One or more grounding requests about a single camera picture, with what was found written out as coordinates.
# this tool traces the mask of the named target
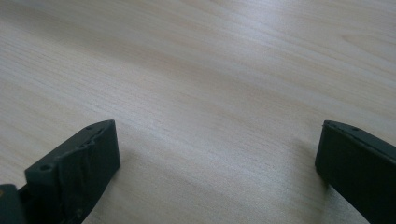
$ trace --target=light wooden surface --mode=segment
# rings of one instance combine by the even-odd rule
[[[85,223],[366,223],[314,167],[334,119],[396,144],[396,4],[0,1],[0,183],[86,125],[121,169]]]

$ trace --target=black plastic piece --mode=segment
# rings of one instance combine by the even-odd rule
[[[115,121],[90,125],[26,169],[18,193],[0,186],[0,223],[82,223],[119,168]]]
[[[396,223],[396,147],[356,127],[326,120],[315,165],[370,223]]]

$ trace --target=wood grain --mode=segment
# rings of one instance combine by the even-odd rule
[[[366,223],[314,167],[334,119],[396,145],[396,4],[0,1],[0,183],[115,119],[84,223]]]

